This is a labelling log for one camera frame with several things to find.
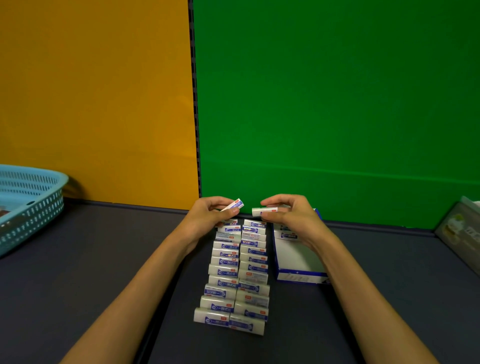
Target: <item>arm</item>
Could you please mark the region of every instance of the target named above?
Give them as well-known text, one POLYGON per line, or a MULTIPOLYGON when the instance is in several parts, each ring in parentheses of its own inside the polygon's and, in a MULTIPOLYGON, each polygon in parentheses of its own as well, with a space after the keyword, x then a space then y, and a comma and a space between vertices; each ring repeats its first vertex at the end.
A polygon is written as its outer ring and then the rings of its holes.
POLYGON ((215 210, 232 201, 224 197, 197 200, 180 225, 160 244, 61 363, 131 363, 180 262, 215 224, 238 214, 238 208, 215 210))
POLYGON ((367 363, 438 363, 304 196, 280 194, 261 203, 291 206, 262 218, 288 226, 321 259, 367 363))

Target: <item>hand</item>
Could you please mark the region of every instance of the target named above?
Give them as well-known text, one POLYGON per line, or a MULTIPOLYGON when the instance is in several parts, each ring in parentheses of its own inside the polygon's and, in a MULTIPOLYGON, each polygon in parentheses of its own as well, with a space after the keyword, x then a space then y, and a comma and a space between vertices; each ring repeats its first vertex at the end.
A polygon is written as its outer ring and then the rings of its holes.
POLYGON ((318 217, 307 198, 298 194, 276 194, 260 202, 263 206, 279 207, 278 212, 264 212, 262 219, 288 226, 295 232, 301 242, 318 253, 319 246, 328 239, 338 239, 318 217))
POLYGON ((239 213, 239 208, 226 208, 233 200, 226 197, 202 197, 195 201, 187 216, 172 234, 185 244, 185 255, 189 254, 198 243, 198 239, 207 234, 217 223, 227 220, 239 213))

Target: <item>forearm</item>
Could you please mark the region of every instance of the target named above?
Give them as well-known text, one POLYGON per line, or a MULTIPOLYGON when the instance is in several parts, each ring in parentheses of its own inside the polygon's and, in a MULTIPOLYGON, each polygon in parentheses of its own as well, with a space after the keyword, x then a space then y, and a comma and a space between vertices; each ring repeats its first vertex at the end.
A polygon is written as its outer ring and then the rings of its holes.
POLYGON ((132 362, 148 323, 185 255, 179 239, 172 233, 163 241, 63 358, 63 364, 132 362))
POLYGON ((367 363, 437 363, 336 236, 314 246, 367 363))

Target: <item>person's left arm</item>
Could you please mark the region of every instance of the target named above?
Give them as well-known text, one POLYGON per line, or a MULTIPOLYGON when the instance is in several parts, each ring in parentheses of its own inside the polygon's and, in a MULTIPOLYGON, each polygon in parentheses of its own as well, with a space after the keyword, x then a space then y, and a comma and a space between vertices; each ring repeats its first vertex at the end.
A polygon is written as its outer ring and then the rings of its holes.
POLYGON ((218 222, 238 214, 238 208, 216 210, 231 202, 233 200, 225 197, 198 199, 180 225, 70 349, 61 364, 131 363, 181 261, 218 222))

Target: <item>dark gray table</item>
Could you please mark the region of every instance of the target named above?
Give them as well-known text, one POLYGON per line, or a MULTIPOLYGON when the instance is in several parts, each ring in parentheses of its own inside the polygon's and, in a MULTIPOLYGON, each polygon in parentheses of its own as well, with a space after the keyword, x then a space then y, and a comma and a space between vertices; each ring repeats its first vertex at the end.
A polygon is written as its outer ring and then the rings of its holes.
MULTIPOLYGON (((333 230, 440 362, 480 358, 480 279, 441 241, 375 227, 333 230)), ((363 362, 332 287, 276 282, 272 270, 263 337, 194 323, 213 237, 187 257, 149 363, 363 362)), ((272 262, 270 234, 268 241, 272 262)))
POLYGON ((0 259, 0 363, 58 363, 182 218, 67 204, 0 259))

